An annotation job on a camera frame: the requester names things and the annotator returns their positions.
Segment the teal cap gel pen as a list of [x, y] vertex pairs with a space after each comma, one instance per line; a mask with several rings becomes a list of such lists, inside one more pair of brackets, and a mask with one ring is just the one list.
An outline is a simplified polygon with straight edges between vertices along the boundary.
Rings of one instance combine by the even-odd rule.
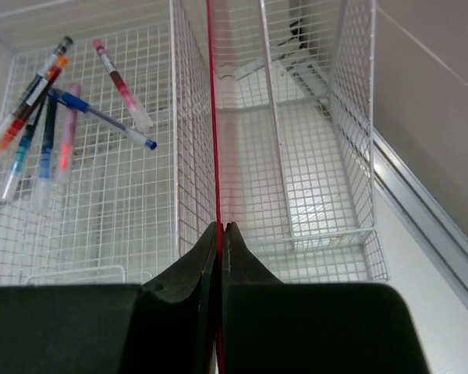
[[10, 171], [0, 186], [1, 202], [11, 203], [14, 200], [14, 195], [16, 194], [16, 190], [18, 189], [19, 183], [22, 181], [23, 173], [27, 167], [27, 154], [30, 150], [37, 124], [43, 111], [44, 102], [45, 101], [42, 101], [40, 103], [34, 120], [26, 124], [26, 128], [17, 147], [15, 159], [11, 163]]

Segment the dark blue clip pen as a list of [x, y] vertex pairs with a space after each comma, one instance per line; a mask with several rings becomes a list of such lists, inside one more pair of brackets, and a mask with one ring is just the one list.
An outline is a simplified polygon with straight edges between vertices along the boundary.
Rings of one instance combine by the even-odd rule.
[[128, 140], [139, 146], [142, 146], [143, 148], [155, 150], [158, 146], [155, 141], [147, 138], [144, 134], [106, 115], [105, 113], [91, 106], [86, 101], [74, 96], [73, 94], [70, 94], [67, 91], [60, 90], [58, 88], [51, 88], [48, 91], [48, 96], [67, 108], [76, 109], [85, 115], [91, 115], [93, 117], [99, 118], [103, 122], [109, 124], [112, 128], [117, 129], [122, 134], [124, 134]]

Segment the dark red gel pen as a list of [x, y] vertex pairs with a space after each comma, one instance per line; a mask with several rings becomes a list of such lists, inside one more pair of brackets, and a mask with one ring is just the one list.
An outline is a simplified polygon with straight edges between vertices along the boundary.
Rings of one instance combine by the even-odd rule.
[[140, 99], [134, 96], [127, 86], [124, 79], [121, 77], [118, 69], [115, 67], [113, 61], [109, 58], [108, 53], [100, 39], [93, 40], [93, 46], [97, 55], [99, 56], [106, 72], [110, 75], [117, 91], [123, 99], [123, 102], [129, 111], [129, 114], [140, 131], [147, 131], [154, 125], [154, 122], [146, 112]]

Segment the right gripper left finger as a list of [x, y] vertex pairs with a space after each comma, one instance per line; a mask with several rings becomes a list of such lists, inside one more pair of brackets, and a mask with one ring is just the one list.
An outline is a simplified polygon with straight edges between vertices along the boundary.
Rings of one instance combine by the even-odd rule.
[[0, 287], [0, 373], [209, 373], [217, 226], [145, 284]]

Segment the blue cap gel pen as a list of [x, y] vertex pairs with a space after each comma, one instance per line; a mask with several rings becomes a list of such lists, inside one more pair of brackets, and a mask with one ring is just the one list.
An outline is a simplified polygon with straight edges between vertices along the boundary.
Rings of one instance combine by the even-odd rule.
[[55, 141], [55, 121], [57, 115], [57, 101], [48, 98], [44, 123], [44, 135], [41, 145], [41, 157], [38, 176], [34, 187], [34, 208], [43, 210], [49, 203], [51, 191], [52, 153]]

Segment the red plastic folder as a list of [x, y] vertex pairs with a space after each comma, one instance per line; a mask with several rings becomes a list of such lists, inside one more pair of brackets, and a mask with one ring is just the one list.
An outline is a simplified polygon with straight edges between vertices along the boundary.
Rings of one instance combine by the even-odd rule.
[[[208, 38], [208, 57], [210, 66], [210, 84], [211, 84], [211, 109], [212, 109], [212, 135], [213, 135], [213, 156], [214, 156], [214, 181], [215, 181], [215, 209], [216, 209], [216, 232], [217, 232], [217, 260], [220, 272], [222, 272], [222, 208], [220, 194], [220, 175], [218, 158], [218, 120], [215, 96], [215, 58], [214, 58], [214, 38], [213, 38], [213, 16], [212, 1], [207, 0], [207, 38]], [[218, 370], [219, 373], [225, 373], [225, 356], [223, 349], [222, 336], [222, 295], [220, 297], [220, 317], [217, 338]]]

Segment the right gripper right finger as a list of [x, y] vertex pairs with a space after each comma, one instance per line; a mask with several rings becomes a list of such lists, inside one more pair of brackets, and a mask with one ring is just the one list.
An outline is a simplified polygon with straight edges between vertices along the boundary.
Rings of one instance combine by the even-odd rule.
[[410, 311], [386, 284], [286, 284], [222, 236], [223, 373], [426, 373]]

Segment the pink highlighter pen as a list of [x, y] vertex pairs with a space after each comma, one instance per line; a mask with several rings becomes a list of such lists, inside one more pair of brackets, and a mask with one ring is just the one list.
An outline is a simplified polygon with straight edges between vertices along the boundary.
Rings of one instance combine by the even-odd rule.
[[55, 176], [57, 183], [63, 185], [67, 185], [70, 181], [77, 117], [78, 111], [75, 108], [66, 108], [62, 139], [58, 152], [58, 166], [56, 168]]

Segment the orange red gel pen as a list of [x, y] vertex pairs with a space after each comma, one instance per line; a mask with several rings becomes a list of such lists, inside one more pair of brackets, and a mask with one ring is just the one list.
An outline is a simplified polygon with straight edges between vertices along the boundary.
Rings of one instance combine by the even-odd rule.
[[50, 66], [44, 65], [42, 70], [37, 73], [23, 92], [16, 108], [0, 123], [0, 159], [20, 130], [25, 126], [39, 103], [45, 99], [48, 90], [67, 66], [69, 60], [63, 55], [59, 55], [52, 57], [50, 62]]

